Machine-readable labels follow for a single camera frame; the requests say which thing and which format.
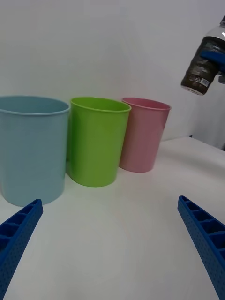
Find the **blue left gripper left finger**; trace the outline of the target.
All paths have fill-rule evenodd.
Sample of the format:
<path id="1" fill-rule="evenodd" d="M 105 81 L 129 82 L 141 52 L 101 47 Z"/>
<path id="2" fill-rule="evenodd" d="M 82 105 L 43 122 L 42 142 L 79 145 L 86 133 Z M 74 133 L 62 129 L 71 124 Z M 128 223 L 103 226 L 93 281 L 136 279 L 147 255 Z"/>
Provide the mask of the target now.
<path id="1" fill-rule="evenodd" d="M 42 201 L 36 199 L 0 225 L 1 300 L 42 214 Z"/>

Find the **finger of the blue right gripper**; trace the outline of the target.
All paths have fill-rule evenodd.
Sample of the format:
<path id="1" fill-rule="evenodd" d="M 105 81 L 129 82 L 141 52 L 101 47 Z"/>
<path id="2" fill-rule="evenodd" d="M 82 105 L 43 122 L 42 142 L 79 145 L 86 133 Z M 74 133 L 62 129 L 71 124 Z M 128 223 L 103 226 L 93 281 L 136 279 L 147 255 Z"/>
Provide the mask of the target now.
<path id="1" fill-rule="evenodd" d="M 220 73 L 225 73 L 225 54 L 211 51 L 202 51 L 200 56 L 203 59 L 207 59 L 217 64 L 219 66 Z"/>

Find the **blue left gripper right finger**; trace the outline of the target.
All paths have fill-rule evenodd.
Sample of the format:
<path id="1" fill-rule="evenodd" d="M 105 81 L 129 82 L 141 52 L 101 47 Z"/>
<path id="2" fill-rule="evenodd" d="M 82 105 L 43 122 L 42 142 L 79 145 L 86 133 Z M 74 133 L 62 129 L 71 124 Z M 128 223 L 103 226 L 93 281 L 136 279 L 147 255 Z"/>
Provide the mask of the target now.
<path id="1" fill-rule="evenodd" d="M 178 212 L 220 300 L 225 299 L 225 225 L 180 196 Z"/>

